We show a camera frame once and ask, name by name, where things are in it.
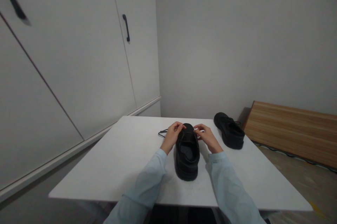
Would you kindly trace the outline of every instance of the baseboard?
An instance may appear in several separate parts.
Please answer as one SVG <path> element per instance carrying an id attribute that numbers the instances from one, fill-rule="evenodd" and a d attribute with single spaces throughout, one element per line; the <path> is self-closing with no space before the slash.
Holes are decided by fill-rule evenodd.
<path id="1" fill-rule="evenodd" d="M 138 108 L 134 112 L 128 114 L 129 116 L 136 116 L 140 112 L 144 111 L 148 107 L 155 104 L 157 101 L 161 99 L 161 96 L 155 98 L 154 100 L 150 101 L 149 103 L 145 104 L 144 106 Z M 50 160 L 48 163 L 42 165 L 41 167 L 37 168 L 36 170 L 30 172 L 29 174 L 25 175 L 21 179 L 15 181 L 14 183 L 6 186 L 2 190 L 0 190 L 0 202 L 4 201 L 5 199 L 9 198 L 16 192 L 20 191 L 36 179 L 40 178 L 41 176 L 45 175 L 47 172 L 51 171 L 55 167 L 59 166 L 72 156 L 76 155 L 81 150 L 85 149 L 89 145 L 93 144 L 94 142 L 101 139 L 111 128 L 113 124 L 109 127 L 105 128 L 101 132 L 98 132 L 94 136 L 90 137 L 89 139 L 77 144 L 76 146 L 72 147 L 70 150 L 64 152 L 63 154 L 59 155 L 58 157 Z"/>

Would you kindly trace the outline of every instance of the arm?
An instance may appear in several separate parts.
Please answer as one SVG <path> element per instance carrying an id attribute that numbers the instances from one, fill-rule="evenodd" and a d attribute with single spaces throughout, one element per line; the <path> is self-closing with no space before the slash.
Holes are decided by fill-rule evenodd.
<path id="1" fill-rule="evenodd" d="M 253 199 L 245 191 L 211 129 L 203 124 L 196 125 L 194 128 L 198 128 L 195 132 L 212 152 L 209 155 L 207 169 L 220 210 L 232 224 L 265 224 Z"/>
<path id="2" fill-rule="evenodd" d="M 160 184 L 166 174 L 167 155 L 172 150 L 183 127 L 182 123 L 175 122 L 168 128 L 160 149 L 138 175 L 135 185 L 123 194 L 104 224 L 143 223 L 148 211 L 153 208 L 158 198 Z"/>

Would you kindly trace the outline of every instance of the floor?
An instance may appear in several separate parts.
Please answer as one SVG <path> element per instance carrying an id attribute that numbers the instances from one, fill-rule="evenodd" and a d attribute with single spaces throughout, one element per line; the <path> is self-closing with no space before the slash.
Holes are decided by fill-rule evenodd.
<path id="1" fill-rule="evenodd" d="M 75 201 L 48 198 L 49 192 L 85 156 L 90 147 L 0 204 L 1 224 L 91 224 L 95 221 Z"/>
<path id="2" fill-rule="evenodd" d="M 259 149 L 315 210 L 278 213 L 270 217 L 273 224 L 337 223 L 337 174 L 264 147 Z"/>

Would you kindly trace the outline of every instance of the shoe sole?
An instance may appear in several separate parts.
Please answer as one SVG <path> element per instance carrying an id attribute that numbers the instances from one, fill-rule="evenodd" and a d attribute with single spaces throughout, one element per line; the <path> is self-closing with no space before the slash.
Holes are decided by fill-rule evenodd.
<path id="1" fill-rule="evenodd" d="M 178 178 L 180 178 L 182 180 L 185 180 L 185 181 L 193 181 L 197 178 L 198 167 L 197 167 L 197 170 L 195 172 L 188 173 L 188 172 L 185 172 L 185 171 L 182 171 L 181 169 L 179 169 L 178 166 L 177 166 L 177 163 L 178 163 L 178 160 L 177 160 L 177 157 L 176 157 L 176 161 L 174 162 L 174 167 L 176 169 L 176 174 L 177 174 Z"/>
<path id="2" fill-rule="evenodd" d="M 224 114 L 224 115 L 226 115 L 226 114 L 225 114 L 225 113 L 222 113 L 222 112 L 217 113 L 217 114 L 214 116 L 214 119 L 213 119 L 215 126 L 221 131 L 221 138 L 222 138 L 222 141 L 224 142 L 224 144 L 225 144 L 227 147 L 231 148 L 231 149 L 242 149 L 242 146 L 241 146 L 241 147 L 237 147 L 236 145 L 234 145 L 234 144 L 232 144 L 232 143 L 230 143 L 230 142 L 227 142 L 227 141 L 225 140 L 225 139 L 227 139 L 227 138 L 226 138 L 226 135 L 225 135 L 224 130 L 222 129 L 221 125 L 219 124 L 219 120 L 218 120 L 218 118 L 217 118 L 217 115 L 218 115 L 218 114 Z"/>

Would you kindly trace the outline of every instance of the hand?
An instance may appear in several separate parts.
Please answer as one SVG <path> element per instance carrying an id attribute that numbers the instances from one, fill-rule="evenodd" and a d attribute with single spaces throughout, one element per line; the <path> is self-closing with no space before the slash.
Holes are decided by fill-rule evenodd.
<path id="1" fill-rule="evenodd" d="M 166 137 L 163 141 L 163 144 L 160 147 L 163 151 L 165 151 L 167 155 L 172 150 L 173 146 L 176 144 L 178 134 L 183 128 L 186 127 L 181 122 L 175 122 L 168 127 Z"/>
<path id="2" fill-rule="evenodd" d="M 212 152 L 212 154 L 223 152 L 223 149 L 221 148 L 220 144 L 218 143 L 217 139 L 212 133 L 212 130 L 209 127 L 205 126 L 204 124 L 198 124 L 195 125 L 193 128 L 196 128 L 196 130 L 194 130 L 194 133 L 200 136 L 199 139 L 203 140 L 206 143 L 208 149 Z"/>

